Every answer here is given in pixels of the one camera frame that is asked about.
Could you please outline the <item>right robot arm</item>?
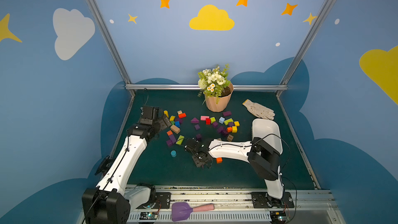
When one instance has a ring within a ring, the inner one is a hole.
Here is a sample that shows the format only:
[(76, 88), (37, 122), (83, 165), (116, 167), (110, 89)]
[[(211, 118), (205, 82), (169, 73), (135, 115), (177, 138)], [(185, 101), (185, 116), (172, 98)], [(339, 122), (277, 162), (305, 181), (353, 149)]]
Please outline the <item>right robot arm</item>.
[(197, 167), (211, 163), (213, 159), (234, 159), (247, 162), (256, 174), (265, 181), (267, 192), (265, 205), (269, 208), (282, 208), (288, 204), (284, 199), (285, 187), (282, 182), (280, 157), (283, 153), (283, 142), (276, 134), (262, 138), (253, 137), (247, 142), (229, 142), (214, 139), (200, 142), (189, 139), (185, 151), (192, 154)]

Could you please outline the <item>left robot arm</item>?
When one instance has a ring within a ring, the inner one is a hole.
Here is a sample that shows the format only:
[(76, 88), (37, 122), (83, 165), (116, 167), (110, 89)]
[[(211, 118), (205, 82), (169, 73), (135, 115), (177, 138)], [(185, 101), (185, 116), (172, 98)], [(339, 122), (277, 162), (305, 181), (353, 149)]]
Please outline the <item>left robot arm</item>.
[(83, 193), (84, 224), (125, 224), (132, 210), (156, 205), (156, 191), (151, 184), (140, 183), (127, 197), (124, 195), (132, 171), (150, 140), (171, 126), (160, 108), (143, 106), (141, 111), (138, 122), (128, 128), (118, 156), (106, 157), (98, 167), (96, 173), (103, 173), (103, 178)]

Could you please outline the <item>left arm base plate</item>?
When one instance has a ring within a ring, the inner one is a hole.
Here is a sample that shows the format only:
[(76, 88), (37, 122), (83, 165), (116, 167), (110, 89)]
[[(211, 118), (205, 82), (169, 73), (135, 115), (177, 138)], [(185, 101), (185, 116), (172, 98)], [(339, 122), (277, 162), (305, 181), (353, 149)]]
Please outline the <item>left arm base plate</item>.
[(171, 206), (170, 192), (157, 192), (155, 197), (151, 196), (147, 203), (137, 207), (137, 209), (169, 209)]

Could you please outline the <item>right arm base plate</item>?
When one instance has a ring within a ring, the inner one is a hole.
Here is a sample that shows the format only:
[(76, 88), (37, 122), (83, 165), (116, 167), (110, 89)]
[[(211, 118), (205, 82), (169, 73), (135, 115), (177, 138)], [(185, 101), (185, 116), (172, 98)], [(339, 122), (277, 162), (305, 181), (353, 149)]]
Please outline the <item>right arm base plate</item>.
[(281, 199), (273, 198), (267, 192), (252, 192), (254, 208), (294, 208), (294, 200), (289, 192), (284, 192)]

